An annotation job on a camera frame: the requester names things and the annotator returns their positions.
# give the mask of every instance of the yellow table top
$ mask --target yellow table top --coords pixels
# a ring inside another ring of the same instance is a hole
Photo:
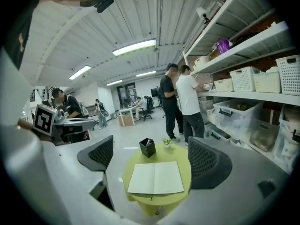
[[[136,164],[177,161],[184,192],[167,195],[130,194],[130,196],[132,196],[138,202],[153,206],[166,206],[176,203],[188,195],[188,190],[192,179],[191,166],[188,160],[188,151],[183,147],[171,144],[170,148],[165,149],[163,145],[159,144],[155,145],[155,148],[156,153],[150,158],[144,156],[141,150],[138,150],[130,158],[123,172],[123,183],[125,190],[127,191]]]

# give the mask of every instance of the ceiling light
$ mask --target ceiling light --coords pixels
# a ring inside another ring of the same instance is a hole
[[[115,56],[119,56],[121,54],[128,53],[128,52],[131,52],[131,51],[134,51],[137,49],[151,47],[151,46],[155,46],[155,45],[156,45],[156,39],[151,39],[151,40],[147,40],[147,41],[143,41],[143,42],[135,43],[132,45],[128,45],[126,47],[119,48],[117,50],[114,50],[113,54]]]
[[[86,72],[87,70],[90,70],[90,66],[84,66],[83,68],[81,68],[78,72],[74,73],[72,76],[70,76],[70,80],[75,79],[76,77],[80,76],[81,74],[83,74],[84,72]]]
[[[108,83],[107,86],[111,86],[111,85],[118,84],[118,83],[121,83],[121,82],[123,82],[123,80],[118,80],[118,81],[115,81],[115,82]]]
[[[140,76],[146,76],[146,75],[150,75],[150,74],[154,74],[156,73],[156,71],[153,71],[153,72],[148,72],[148,73],[142,73],[142,74],[138,74],[136,75],[137,77],[140,77]]]

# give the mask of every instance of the round yellow table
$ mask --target round yellow table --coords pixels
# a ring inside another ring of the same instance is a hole
[[[153,216],[158,210],[157,206],[164,206],[166,213],[171,212],[187,197],[191,184],[191,166],[188,160],[188,151],[174,144],[171,144],[170,148],[167,149],[160,144],[155,145],[155,148],[156,153],[150,158],[147,158],[141,153],[141,150],[138,150],[126,164],[122,177],[127,199],[137,201],[147,216]],[[127,192],[136,164],[173,161],[177,161],[184,192],[166,195],[130,194]]]

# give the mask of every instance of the notebook page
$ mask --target notebook page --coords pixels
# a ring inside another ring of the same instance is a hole
[[[177,162],[156,163],[154,194],[183,192],[183,184]]]
[[[128,193],[154,194],[155,164],[136,164],[128,186]]]

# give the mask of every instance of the dark jeans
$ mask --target dark jeans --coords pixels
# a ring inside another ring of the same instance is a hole
[[[188,137],[193,136],[192,127],[195,131],[195,137],[203,138],[204,135],[204,123],[201,113],[195,113],[192,115],[183,115],[183,133],[184,141],[188,142]]]
[[[177,120],[179,133],[183,132],[183,116],[177,106],[176,101],[163,99],[163,109],[165,112],[165,130],[170,138],[175,138],[175,119]]]

